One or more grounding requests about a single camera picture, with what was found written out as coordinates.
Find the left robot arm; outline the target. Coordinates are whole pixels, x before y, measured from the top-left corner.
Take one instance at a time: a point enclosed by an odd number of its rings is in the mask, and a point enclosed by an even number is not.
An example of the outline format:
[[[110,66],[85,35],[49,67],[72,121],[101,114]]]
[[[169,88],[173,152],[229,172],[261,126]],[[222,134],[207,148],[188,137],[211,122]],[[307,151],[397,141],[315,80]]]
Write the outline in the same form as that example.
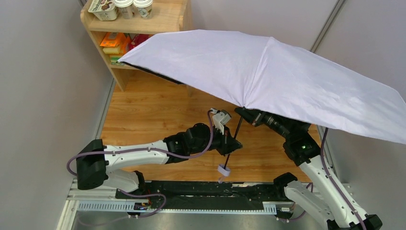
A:
[[[148,144],[113,146],[104,145],[102,139],[94,139],[75,159],[77,185],[79,190],[103,185],[130,193],[141,187],[143,179],[141,173],[127,172],[125,167],[179,163],[211,150],[225,156],[242,147],[229,134],[228,127],[221,132],[203,123]]]

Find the lavender folding umbrella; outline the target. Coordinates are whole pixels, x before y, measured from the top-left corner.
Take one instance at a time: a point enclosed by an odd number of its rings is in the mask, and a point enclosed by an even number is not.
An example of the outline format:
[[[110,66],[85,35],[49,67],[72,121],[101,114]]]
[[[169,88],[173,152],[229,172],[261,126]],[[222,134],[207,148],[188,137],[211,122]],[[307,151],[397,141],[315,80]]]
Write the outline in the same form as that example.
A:
[[[119,61],[239,107],[406,142],[406,103],[397,90],[272,36],[159,33]]]

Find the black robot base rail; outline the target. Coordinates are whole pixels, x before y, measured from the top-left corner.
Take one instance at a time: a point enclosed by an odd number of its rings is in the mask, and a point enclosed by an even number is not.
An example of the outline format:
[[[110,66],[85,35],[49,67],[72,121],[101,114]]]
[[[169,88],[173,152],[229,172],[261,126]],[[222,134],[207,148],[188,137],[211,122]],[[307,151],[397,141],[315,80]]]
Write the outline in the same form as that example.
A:
[[[261,211],[265,205],[275,205],[277,210],[292,212],[294,202],[282,195],[281,188],[273,183],[200,182],[200,181],[150,181],[134,195],[148,195],[152,208],[159,207],[165,195],[164,209]]]

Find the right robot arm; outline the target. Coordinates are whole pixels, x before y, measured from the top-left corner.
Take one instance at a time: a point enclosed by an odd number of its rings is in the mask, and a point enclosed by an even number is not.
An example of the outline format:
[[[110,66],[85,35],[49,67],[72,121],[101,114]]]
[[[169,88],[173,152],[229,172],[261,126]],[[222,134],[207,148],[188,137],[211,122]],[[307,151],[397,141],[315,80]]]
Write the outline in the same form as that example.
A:
[[[235,108],[242,119],[257,127],[266,125],[285,139],[284,151],[298,166],[321,197],[304,188],[291,173],[274,179],[279,193],[301,206],[326,230],[379,230],[383,223],[368,214],[349,194],[327,164],[324,146],[308,133],[310,124],[280,115],[244,107]]]

